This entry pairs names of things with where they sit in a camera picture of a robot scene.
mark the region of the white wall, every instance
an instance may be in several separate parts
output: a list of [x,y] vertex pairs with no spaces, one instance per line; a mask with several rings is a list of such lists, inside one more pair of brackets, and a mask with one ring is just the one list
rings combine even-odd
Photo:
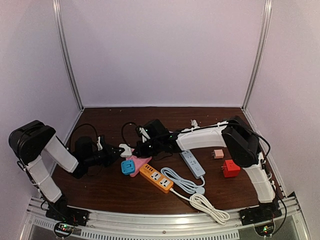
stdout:
[[8,137],[38,119],[64,140],[78,114],[58,41],[51,0],[0,2],[0,238],[14,240],[36,189]]
[[241,106],[265,1],[68,0],[85,106]]
[[320,2],[273,2],[271,25],[248,110],[271,143],[289,194],[312,239],[320,228]]

